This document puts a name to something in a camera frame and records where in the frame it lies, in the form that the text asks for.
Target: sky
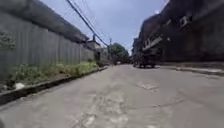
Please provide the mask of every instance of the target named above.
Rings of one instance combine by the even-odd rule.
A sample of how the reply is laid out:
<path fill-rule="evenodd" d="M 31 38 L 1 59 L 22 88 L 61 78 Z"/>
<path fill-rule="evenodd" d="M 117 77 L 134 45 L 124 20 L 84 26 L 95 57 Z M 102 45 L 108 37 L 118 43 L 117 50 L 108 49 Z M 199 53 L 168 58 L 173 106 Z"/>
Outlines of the sky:
<path fill-rule="evenodd" d="M 79 28 L 89 38 L 92 32 L 78 17 L 66 0 L 41 0 L 65 20 Z M 72 0 L 92 22 L 102 39 L 109 44 L 122 44 L 130 52 L 143 21 L 160 12 L 168 0 Z"/>

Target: curb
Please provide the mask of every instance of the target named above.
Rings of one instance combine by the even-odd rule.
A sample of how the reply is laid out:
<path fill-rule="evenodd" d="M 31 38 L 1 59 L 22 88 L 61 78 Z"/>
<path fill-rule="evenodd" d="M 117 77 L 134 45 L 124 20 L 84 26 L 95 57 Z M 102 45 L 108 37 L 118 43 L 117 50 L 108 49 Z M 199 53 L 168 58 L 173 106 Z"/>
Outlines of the curb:
<path fill-rule="evenodd" d="M 10 103 L 12 101 L 18 100 L 22 97 L 27 97 L 31 94 L 38 93 L 40 91 L 59 86 L 62 83 L 70 82 L 72 80 L 76 80 L 76 79 L 88 76 L 90 74 L 103 71 L 105 69 L 107 69 L 107 67 L 91 71 L 89 73 L 83 74 L 83 75 L 78 76 L 78 77 L 61 78 L 61 79 L 54 80 L 54 81 L 48 81 L 48 82 L 40 83 L 40 84 L 37 84 L 37 85 L 32 86 L 32 87 L 26 87 L 26 88 L 21 89 L 21 90 L 14 90 L 14 91 L 2 93 L 2 94 L 0 94 L 0 106 L 5 105 L 7 103 Z"/>
<path fill-rule="evenodd" d="M 176 71 L 185 71 L 185 72 L 193 72 L 193 73 L 200 73 L 206 75 L 217 75 L 217 76 L 224 76 L 224 71 L 219 69 L 200 69 L 200 68 L 185 68 L 185 67 L 172 67 L 172 66 L 161 66 L 164 69 L 176 70 Z"/>

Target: street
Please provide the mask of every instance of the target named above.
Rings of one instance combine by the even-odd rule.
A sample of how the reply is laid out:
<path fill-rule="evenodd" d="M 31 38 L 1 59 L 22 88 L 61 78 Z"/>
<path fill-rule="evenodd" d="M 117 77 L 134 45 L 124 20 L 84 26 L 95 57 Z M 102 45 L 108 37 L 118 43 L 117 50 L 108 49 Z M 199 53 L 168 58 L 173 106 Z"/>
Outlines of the street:
<path fill-rule="evenodd" d="M 3 106 L 0 119 L 2 128 L 223 128 L 224 78 L 109 67 Z"/>

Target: shrub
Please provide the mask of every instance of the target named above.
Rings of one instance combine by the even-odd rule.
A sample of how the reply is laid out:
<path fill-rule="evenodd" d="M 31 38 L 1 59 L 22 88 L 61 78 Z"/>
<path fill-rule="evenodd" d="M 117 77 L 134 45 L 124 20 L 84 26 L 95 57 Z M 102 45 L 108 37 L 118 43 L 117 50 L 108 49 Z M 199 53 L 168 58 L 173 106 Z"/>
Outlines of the shrub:
<path fill-rule="evenodd" d="M 97 69 L 95 62 L 83 62 L 77 65 L 55 64 L 51 66 L 34 67 L 21 65 L 12 70 L 7 80 L 9 88 L 13 89 L 15 83 L 36 84 L 60 74 L 67 76 L 80 76 Z"/>

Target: concrete road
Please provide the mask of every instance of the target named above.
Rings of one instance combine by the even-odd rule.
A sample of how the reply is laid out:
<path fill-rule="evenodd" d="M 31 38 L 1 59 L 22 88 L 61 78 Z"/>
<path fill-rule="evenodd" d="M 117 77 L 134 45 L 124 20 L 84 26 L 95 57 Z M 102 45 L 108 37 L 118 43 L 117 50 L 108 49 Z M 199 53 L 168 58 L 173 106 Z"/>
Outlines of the concrete road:
<path fill-rule="evenodd" d="M 111 67 L 4 106 L 0 118 L 4 128 L 223 128 L 224 78 Z"/>

